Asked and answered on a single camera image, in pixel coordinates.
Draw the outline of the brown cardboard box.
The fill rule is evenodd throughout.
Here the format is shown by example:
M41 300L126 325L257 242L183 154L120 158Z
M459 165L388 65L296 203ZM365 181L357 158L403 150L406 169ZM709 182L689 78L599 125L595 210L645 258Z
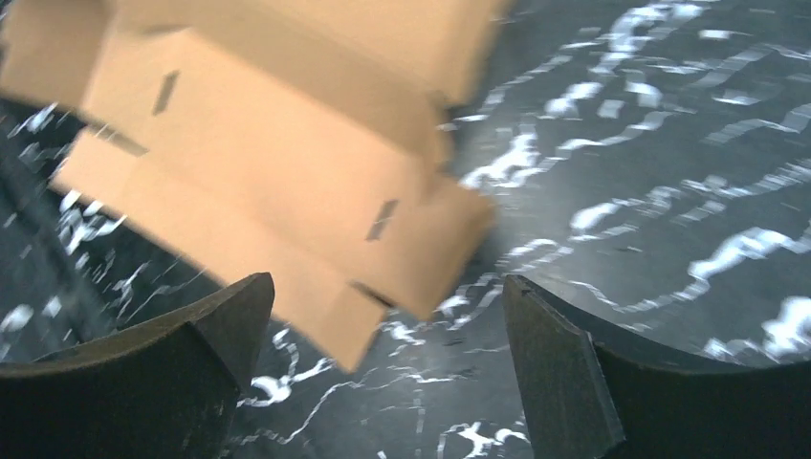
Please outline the brown cardboard box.
M56 186L274 313L347 371L428 320L494 221L446 167L505 1L14 1L1 92L84 121Z

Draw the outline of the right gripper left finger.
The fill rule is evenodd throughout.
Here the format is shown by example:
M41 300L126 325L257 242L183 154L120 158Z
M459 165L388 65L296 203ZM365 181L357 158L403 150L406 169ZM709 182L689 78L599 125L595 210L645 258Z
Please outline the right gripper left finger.
M114 335L1 367L5 458L215 458L274 304L251 274Z

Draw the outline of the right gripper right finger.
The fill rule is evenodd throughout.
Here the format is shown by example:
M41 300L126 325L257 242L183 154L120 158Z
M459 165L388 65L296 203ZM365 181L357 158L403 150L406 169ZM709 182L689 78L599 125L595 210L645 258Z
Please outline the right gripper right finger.
M647 339L522 275L502 304L537 458L806 458L810 365L751 367Z

